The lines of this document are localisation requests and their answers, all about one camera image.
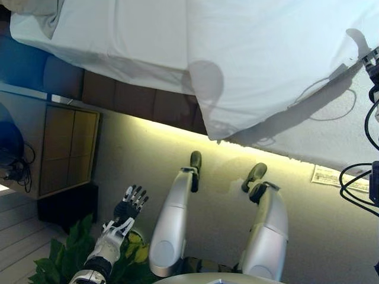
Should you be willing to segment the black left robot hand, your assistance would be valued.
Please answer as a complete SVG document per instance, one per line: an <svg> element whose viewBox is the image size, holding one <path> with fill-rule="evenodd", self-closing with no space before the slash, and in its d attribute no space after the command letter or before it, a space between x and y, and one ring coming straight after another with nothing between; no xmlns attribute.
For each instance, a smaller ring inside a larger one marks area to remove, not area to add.
<svg viewBox="0 0 379 284"><path fill-rule="evenodd" d="M114 208L113 219L102 226L102 232L125 237L148 199L147 190L137 185L129 186Z"/></svg>

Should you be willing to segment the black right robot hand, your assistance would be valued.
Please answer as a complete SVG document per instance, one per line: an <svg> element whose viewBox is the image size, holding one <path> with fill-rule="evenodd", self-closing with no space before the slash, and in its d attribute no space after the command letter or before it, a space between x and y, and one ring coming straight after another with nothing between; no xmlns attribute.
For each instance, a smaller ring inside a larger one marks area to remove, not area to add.
<svg viewBox="0 0 379 284"><path fill-rule="evenodd" d="M378 47L369 55L363 57L362 62L369 77L378 77Z"/></svg>

